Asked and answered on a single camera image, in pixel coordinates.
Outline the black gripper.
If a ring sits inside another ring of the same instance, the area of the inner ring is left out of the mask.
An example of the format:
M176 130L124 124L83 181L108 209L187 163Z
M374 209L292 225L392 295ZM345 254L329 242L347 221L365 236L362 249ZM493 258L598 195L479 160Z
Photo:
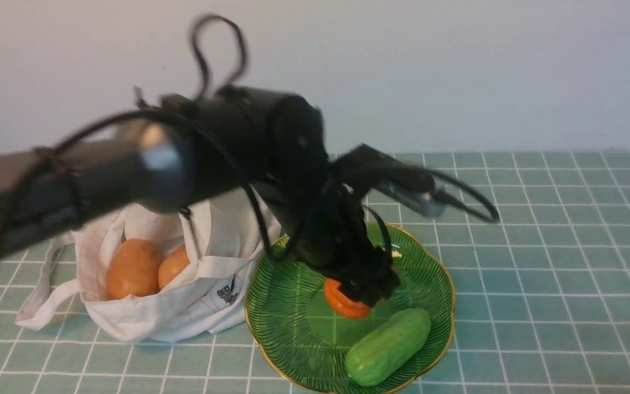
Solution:
M288 236L282 251L270 252L272 261L297 259L337 280L345 297L365 306L374 307L393 296L400 277L387 227L378 222L383 246L374 244L363 206L345 185L325 181L305 190L266 181L260 184L260 196Z

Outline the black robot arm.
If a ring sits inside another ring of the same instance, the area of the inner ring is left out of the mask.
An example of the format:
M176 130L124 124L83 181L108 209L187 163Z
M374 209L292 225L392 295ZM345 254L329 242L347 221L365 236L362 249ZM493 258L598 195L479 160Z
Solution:
M197 101L110 115L54 147L0 155L0 258L129 204L168 214L242 189L265 252L295 254L375 306L400 284L392 242L368 237L360 200L324 147L319 109L292 93L226 86Z

